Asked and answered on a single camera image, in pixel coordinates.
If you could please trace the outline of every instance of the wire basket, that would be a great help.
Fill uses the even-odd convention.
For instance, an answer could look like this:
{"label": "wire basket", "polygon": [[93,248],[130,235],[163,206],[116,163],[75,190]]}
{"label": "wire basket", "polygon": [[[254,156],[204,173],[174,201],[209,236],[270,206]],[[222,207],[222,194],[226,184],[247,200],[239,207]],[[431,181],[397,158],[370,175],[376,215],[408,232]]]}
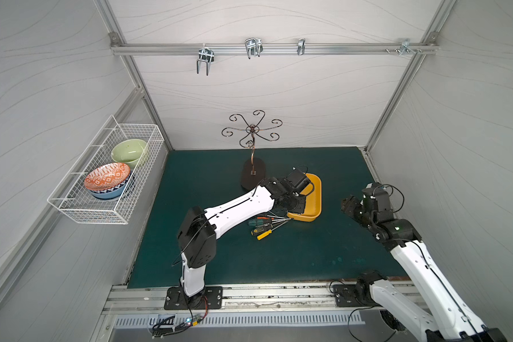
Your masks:
{"label": "wire basket", "polygon": [[[114,126],[107,128],[105,123],[93,142],[48,198],[52,206],[77,223],[127,224],[164,143],[164,137],[156,125],[119,124],[114,117],[111,119],[114,121],[109,120],[107,123],[112,122]],[[104,137],[102,143],[98,143],[99,137],[101,139]],[[110,156],[112,149],[128,139],[142,139],[146,141],[146,147],[141,161],[131,170],[122,194],[112,200],[99,200],[93,197],[84,186],[85,177],[99,166],[114,162]],[[84,156],[89,159],[89,162],[83,160],[81,162]],[[77,165],[85,166],[77,170]]]}

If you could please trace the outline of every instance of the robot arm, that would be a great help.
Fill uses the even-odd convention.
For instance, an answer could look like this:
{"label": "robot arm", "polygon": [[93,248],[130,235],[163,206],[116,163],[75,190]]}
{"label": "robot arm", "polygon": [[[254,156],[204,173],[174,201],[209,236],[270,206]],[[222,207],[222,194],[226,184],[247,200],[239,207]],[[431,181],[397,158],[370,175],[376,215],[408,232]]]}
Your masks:
{"label": "robot arm", "polygon": [[235,200],[205,210],[188,210],[177,235],[183,264],[180,285],[187,297],[205,288],[205,265],[217,252],[217,239],[235,225],[273,207],[292,210],[304,198],[300,192],[311,184],[297,168],[285,178],[265,178],[260,185]]}
{"label": "robot arm", "polygon": [[378,272],[363,274],[356,286],[362,304],[379,304],[420,342],[506,341],[499,329],[489,329],[464,303],[429,255],[412,224],[395,219],[389,195],[380,183],[342,202],[342,211],[368,229],[399,262],[426,301],[432,316],[420,309]]}

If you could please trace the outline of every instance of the ceiling panel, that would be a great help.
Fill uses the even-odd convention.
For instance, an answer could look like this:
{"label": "ceiling panel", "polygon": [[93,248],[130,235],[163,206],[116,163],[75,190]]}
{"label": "ceiling panel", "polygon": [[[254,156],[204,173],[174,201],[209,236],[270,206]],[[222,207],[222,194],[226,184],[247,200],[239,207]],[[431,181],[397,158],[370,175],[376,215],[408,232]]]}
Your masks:
{"label": "ceiling panel", "polygon": [[440,0],[109,0],[129,43],[376,43],[422,38]]}
{"label": "ceiling panel", "polygon": [[191,56],[136,57],[150,95],[175,149],[240,148],[244,134],[224,137],[225,127],[244,129],[256,109],[260,124],[283,120],[257,147],[364,146],[391,97],[408,59],[374,56],[218,56],[209,76],[196,74]]}

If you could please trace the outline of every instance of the green table surface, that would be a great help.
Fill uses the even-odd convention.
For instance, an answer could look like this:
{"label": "green table surface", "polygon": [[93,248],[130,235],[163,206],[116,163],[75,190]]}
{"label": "green table surface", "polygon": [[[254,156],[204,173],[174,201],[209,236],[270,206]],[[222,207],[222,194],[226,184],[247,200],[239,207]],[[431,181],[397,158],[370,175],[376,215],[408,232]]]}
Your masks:
{"label": "green table surface", "polygon": [[[178,285],[181,266],[176,234],[188,208],[214,207],[243,195],[239,185],[248,150],[172,151],[150,214],[130,288]],[[267,177],[284,177],[306,165],[322,181],[322,212],[313,222],[291,220],[258,241],[244,222],[217,241],[206,284],[236,284],[355,278],[376,269],[406,276],[371,234],[340,211],[349,195],[361,197],[372,176],[358,148],[257,149]]]}

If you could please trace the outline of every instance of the metal tree stand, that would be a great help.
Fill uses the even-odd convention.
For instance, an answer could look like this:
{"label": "metal tree stand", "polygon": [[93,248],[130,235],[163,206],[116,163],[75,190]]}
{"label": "metal tree stand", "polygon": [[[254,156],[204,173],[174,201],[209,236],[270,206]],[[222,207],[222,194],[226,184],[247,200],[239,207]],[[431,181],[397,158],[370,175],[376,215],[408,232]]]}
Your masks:
{"label": "metal tree stand", "polygon": [[259,124],[262,122],[262,120],[266,116],[266,113],[264,111],[257,110],[257,111],[253,112],[253,115],[256,116],[256,117],[262,115],[260,117],[260,120],[256,124],[249,124],[245,120],[243,115],[241,115],[241,114],[231,115],[230,116],[230,121],[237,121],[237,116],[240,116],[243,119],[243,121],[245,122],[245,124],[247,125],[247,127],[245,129],[234,128],[234,127],[226,127],[225,129],[222,130],[222,135],[225,136],[225,137],[231,137],[233,135],[233,132],[232,131],[228,131],[228,129],[232,129],[232,130],[236,130],[236,131],[245,131],[247,133],[243,138],[241,138],[239,140],[239,145],[241,147],[243,147],[243,148],[251,148],[251,158],[248,159],[243,164],[243,170],[241,171],[241,186],[243,188],[245,188],[246,190],[251,190],[251,189],[255,188],[260,183],[260,181],[262,181],[266,177],[266,164],[263,162],[262,159],[254,157],[255,148],[256,148],[256,146],[255,146],[255,135],[261,137],[264,140],[268,140],[268,141],[279,140],[280,135],[277,134],[277,133],[270,133],[270,138],[271,139],[267,139],[267,138],[263,137],[262,135],[260,135],[259,132],[260,131],[273,130],[273,129],[278,128],[281,125],[283,125],[283,122],[281,120],[274,119],[271,122],[274,125],[277,125],[277,126],[261,129],[259,127]]}

